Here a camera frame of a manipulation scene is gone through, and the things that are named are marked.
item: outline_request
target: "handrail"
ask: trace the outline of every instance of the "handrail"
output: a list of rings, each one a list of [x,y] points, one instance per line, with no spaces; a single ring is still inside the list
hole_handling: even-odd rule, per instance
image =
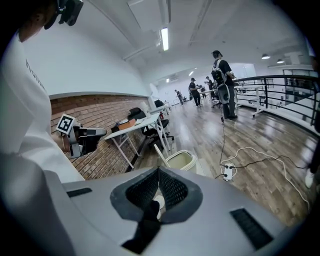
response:
[[[278,83],[274,84],[273,83],[273,79],[284,79],[284,84],[278,84]],[[294,80],[297,83],[295,82],[294,84],[291,85],[291,84],[288,83],[288,80]],[[320,91],[319,91],[319,88],[316,87],[316,84],[320,85],[320,78],[319,77],[306,76],[306,75],[292,75],[292,74],[263,75],[263,76],[253,76],[253,77],[241,78],[241,79],[234,80],[233,82],[234,83],[238,83],[238,82],[246,82],[246,81],[251,81],[251,82],[250,82],[250,84],[240,83],[239,87],[237,89],[241,89],[241,85],[243,85],[243,86],[261,85],[262,88],[264,86],[263,89],[259,89],[258,91],[259,92],[264,92],[263,96],[261,96],[261,95],[259,96],[259,98],[260,98],[259,101],[261,101],[261,99],[264,100],[263,103],[265,104],[265,108],[266,109],[268,108],[268,105],[270,105],[270,106],[275,106],[275,107],[279,107],[281,109],[285,109],[285,110],[291,111],[293,113],[300,114],[300,115],[302,115],[302,117],[310,118],[311,119],[310,125],[313,126],[314,119],[315,119],[315,116],[316,116],[316,106],[317,106],[317,102],[319,102],[319,100],[317,100],[317,93],[319,93]],[[304,83],[303,81],[306,81],[306,84],[304,84],[305,86],[299,86],[299,84],[302,85]],[[268,86],[289,87],[289,88],[293,88],[293,91],[299,91],[298,89],[306,89],[306,90],[310,91],[310,93],[306,93],[306,95],[301,95],[301,94],[297,95],[295,93],[294,94],[287,93],[287,90],[286,90],[286,92],[276,91],[276,90],[272,90],[272,89],[268,90]],[[287,99],[268,97],[268,93],[293,95],[293,96],[296,96],[296,97],[299,97],[299,98],[303,98],[303,99],[310,99],[313,102],[313,104],[312,104],[312,107],[310,107],[310,106],[306,106],[306,105],[303,105],[303,104],[300,104],[300,103],[296,103],[294,101],[290,101],[290,100],[287,100]],[[237,95],[237,97],[238,96],[239,97],[240,96],[246,97],[246,98],[239,98],[238,100],[240,100],[240,101],[258,102],[258,98],[257,98],[257,100],[248,99],[248,97],[257,97],[257,95],[254,95],[254,94],[253,95],[247,95],[247,94],[243,94],[243,93],[237,93],[236,95]],[[270,104],[270,103],[268,103],[268,99],[279,100],[279,101],[283,101],[285,103],[287,102],[287,103],[290,103],[290,104],[295,104],[295,105],[301,106],[303,108],[312,110],[312,115],[310,116],[310,115],[306,114],[305,112],[299,112],[299,111],[294,110],[294,109],[286,108],[285,106],[287,106],[287,105],[279,106],[279,105],[275,105],[275,104]]]

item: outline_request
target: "black shoe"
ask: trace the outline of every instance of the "black shoe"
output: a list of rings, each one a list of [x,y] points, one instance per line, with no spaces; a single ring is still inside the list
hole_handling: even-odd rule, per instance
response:
[[[237,119],[237,118],[238,118],[237,115],[229,115],[229,116],[228,116],[228,119]]]

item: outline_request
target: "fluorescent light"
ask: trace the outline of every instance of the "fluorescent light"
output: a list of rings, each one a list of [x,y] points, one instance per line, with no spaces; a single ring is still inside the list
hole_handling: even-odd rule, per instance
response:
[[[268,54],[262,54],[262,57],[261,57],[261,59],[263,59],[263,60],[267,60],[267,59],[269,59],[270,58],[270,56],[268,55]]]
[[[161,36],[162,36],[163,50],[167,51],[169,49],[169,38],[168,38],[168,28],[167,27],[161,29]]]

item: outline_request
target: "power strip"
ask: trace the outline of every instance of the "power strip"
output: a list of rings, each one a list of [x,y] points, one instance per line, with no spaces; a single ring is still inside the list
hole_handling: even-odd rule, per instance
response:
[[[233,168],[233,165],[230,164],[230,163],[226,163],[224,165],[224,174],[226,174],[227,176],[223,176],[223,179],[227,182],[231,181],[232,180],[232,168]]]

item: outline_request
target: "person in white shirt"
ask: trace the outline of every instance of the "person in white shirt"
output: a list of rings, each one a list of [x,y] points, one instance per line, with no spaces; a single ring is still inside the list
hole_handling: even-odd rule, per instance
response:
[[[84,178],[64,155],[69,142],[57,132],[51,135],[51,104],[22,43],[42,27],[50,28],[59,15],[61,0],[30,1],[34,12],[7,46],[0,65],[0,152],[19,154],[43,170],[56,172],[62,183]]]

